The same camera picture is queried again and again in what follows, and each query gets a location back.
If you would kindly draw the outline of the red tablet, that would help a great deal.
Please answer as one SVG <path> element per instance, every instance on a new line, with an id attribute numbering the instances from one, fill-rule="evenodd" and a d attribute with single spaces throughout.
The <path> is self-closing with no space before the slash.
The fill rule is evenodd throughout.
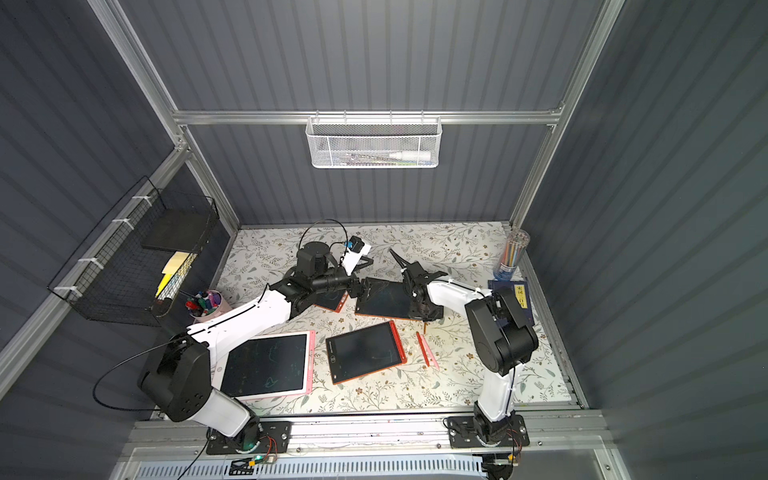
<path id="1" fill-rule="evenodd" d="M 388 322 L 325 339 L 334 385 L 401 366 Z"/>
<path id="2" fill-rule="evenodd" d="M 347 298 L 348 293 L 346 290 L 325 292 L 316 296 L 313 305 L 331 312 L 339 313 L 343 309 Z"/>
<path id="3" fill-rule="evenodd" d="M 366 278 L 357 297 L 355 314 L 389 319 L 418 320 L 411 311 L 412 296 L 402 282 Z"/>

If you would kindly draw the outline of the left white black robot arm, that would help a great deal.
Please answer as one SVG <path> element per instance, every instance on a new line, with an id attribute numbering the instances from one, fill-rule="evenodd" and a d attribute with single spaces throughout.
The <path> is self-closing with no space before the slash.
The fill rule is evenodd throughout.
<path id="1" fill-rule="evenodd" d="M 139 389 L 170 420 L 204 425 L 240 453 L 255 450 L 264 436 L 259 417 L 213 386 L 211 368 L 256 335 L 303 313 L 321 294 L 360 295 L 365 288 L 356 272 L 372 264 L 370 250 L 358 236 L 345 243 L 340 260 L 323 242 L 300 247 L 295 267 L 257 299 L 190 326 L 151 352 L 137 381 Z"/>

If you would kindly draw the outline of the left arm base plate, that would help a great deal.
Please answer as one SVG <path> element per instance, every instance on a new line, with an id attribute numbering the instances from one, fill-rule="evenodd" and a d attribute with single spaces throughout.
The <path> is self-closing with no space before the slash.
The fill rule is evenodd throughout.
<path id="1" fill-rule="evenodd" d="M 206 432 L 207 455 L 268 455 L 288 450 L 293 424 L 287 421 L 251 422 L 234 437 L 209 428 Z"/>

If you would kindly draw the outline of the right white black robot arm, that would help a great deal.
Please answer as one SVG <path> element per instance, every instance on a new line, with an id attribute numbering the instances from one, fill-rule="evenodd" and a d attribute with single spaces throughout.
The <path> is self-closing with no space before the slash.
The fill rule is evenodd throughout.
<path id="1" fill-rule="evenodd" d="M 498 443 L 513 425 L 513 391 L 518 372 L 539 348 L 534 321 L 512 289 L 489 290 L 430 273 L 414 262 L 401 269 L 411 310 L 432 321 L 441 309 L 465 316 L 473 345 L 486 368 L 475 402 L 472 429 L 486 445 Z"/>

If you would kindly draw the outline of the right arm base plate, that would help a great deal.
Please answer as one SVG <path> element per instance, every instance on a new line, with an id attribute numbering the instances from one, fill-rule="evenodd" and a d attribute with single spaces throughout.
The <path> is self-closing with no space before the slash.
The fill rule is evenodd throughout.
<path id="1" fill-rule="evenodd" d="M 530 445 L 524 418 L 519 414 L 488 423 L 482 416 L 452 416 L 442 420 L 452 448 L 505 448 L 519 451 Z"/>

